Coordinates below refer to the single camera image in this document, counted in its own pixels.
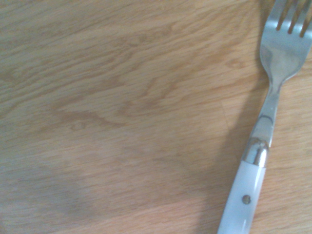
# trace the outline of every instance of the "white handle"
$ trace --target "white handle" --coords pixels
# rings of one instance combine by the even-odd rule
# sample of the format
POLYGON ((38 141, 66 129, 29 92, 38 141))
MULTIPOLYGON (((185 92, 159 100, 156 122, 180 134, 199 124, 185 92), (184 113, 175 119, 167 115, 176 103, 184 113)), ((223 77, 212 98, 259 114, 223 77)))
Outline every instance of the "white handle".
POLYGON ((217 234, 248 234, 265 168, 241 161, 217 234))

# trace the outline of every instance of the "fork neck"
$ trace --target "fork neck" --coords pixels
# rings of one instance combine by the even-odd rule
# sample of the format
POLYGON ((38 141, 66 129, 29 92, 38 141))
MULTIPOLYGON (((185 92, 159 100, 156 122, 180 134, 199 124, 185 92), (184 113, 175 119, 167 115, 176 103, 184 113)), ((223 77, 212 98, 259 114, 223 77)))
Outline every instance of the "fork neck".
POLYGON ((280 89, 274 89, 273 87, 270 84, 267 97, 249 136, 248 144, 242 157, 242 160, 260 167, 265 167, 266 165, 275 125, 280 89))

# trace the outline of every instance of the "metal band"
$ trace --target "metal band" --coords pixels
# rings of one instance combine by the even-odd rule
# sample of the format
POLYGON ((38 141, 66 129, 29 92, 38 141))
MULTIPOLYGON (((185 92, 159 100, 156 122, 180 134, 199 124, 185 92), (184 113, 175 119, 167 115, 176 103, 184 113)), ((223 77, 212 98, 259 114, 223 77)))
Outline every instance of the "metal band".
POLYGON ((266 167, 269 156, 269 144, 265 140, 252 137, 242 156, 242 160, 259 167, 266 167))

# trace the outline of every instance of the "wooden surface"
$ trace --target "wooden surface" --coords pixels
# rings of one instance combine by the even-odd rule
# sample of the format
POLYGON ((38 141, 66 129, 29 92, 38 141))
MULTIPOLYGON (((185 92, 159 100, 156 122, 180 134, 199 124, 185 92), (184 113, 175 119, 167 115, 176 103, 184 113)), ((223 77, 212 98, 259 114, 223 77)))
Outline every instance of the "wooden surface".
MULTIPOLYGON (((2 0, 1 234, 215 234, 268 88, 272 0, 2 0)), ((312 233, 312 55, 252 234, 312 233)))

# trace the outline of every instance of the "metal fork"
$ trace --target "metal fork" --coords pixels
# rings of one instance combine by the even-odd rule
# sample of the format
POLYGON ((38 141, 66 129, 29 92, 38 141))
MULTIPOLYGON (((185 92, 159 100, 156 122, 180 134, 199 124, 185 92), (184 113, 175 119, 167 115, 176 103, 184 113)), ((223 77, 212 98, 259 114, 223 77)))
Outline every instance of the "metal fork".
POLYGON ((292 2, 277 29, 286 2, 275 1, 264 27, 260 59, 269 77, 269 91, 243 153, 217 234, 249 233, 266 170, 281 86, 301 69, 312 45, 312 23, 306 32, 302 31, 311 0, 305 2, 292 31, 298 0, 292 2))

